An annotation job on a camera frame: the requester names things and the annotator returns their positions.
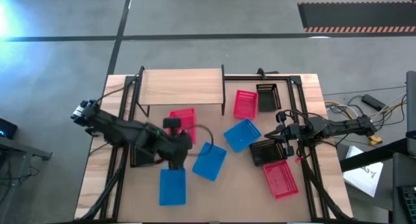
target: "blue plastic basket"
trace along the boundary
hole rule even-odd
[[[205,142],[200,154],[208,152],[210,146],[211,143]],[[198,157],[192,168],[192,172],[214,182],[220,173],[226,155],[227,151],[225,149],[214,145],[209,153]]]
[[[236,153],[247,148],[261,137],[259,129],[249,119],[242,120],[224,133],[224,137]]]
[[[184,169],[162,169],[159,204],[184,205],[187,202],[187,179]]]

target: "red basket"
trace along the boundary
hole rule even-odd
[[[286,160],[264,165],[263,171],[275,199],[299,192]]]
[[[259,94],[256,92],[237,90],[234,103],[234,117],[239,119],[255,119],[257,115]]]
[[[183,129],[196,124],[195,109],[193,108],[173,110],[169,113],[169,118],[181,119],[181,127],[178,129],[178,132],[181,132]],[[190,137],[192,137],[192,143],[196,143],[196,129],[189,129],[187,130],[187,133],[190,135]]]

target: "black plastic basket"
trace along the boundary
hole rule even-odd
[[[286,150],[275,140],[263,140],[250,145],[255,166],[287,159]]]
[[[276,84],[256,84],[259,94],[259,111],[273,112],[281,109],[278,86]]]

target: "gray floor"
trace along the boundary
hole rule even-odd
[[[0,36],[115,35],[124,1],[0,0]],[[303,32],[299,1],[408,0],[132,0],[125,34]],[[140,66],[224,64],[226,73],[253,73],[259,67],[318,73],[323,93],[348,92],[404,85],[405,73],[414,68],[415,43],[413,37],[123,42],[115,74],[136,73]],[[8,223],[72,219],[91,139],[69,116],[83,99],[100,96],[113,45],[0,42],[0,84],[7,90],[0,93],[0,118],[19,125],[19,141],[53,151],[50,162],[33,162],[41,172],[16,195]],[[388,103],[404,92],[371,95]],[[345,103],[354,95],[325,99]],[[400,119],[397,110],[391,121]],[[378,135],[389,143],[402,138],[405,130],[403,122]],[[367,142],[358,136],[348,139]],[[385,210],[353,198],[351,203],[357,218],[387,221]]]

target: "plastic basket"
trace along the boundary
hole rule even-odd
[[[281,109],[278,86],[276,84],[256,84],[259,94],[259,111],[273,112]]]
[[[188,108],[183,110],[173,110],[169,113],[169,118],[179,118],[181,119],[181,127],[178,129],[178,132],[195,125],[195,109]],[[187,133],[192,138],[192,143],[196,143],[196,129],[188,129]]]
[[[184,169],[162,169],[159,204],[184,205],[187,202],[187,179]]]
[[[209,153],[205,154],[210,146],[211,143],[204,143],[200,152],[201,156],[196,160],[192,172],[214,182],[226,159],[227,151],[214,145]]]
[[[286,150],[275,140],[263,140],[250,145],[255,166],[262,166],[287,158]]]
[[[255,119],[257,115],[258,94],[237,90],[234,103],[234,117],[239,119]]]
[[[238,153],[260,138],[261,133],[249,119],[245,119],[226,131],[224,137]]]
[[[275,199],[298,193],[298,187],[286,160],[264,165],[263,171]]]

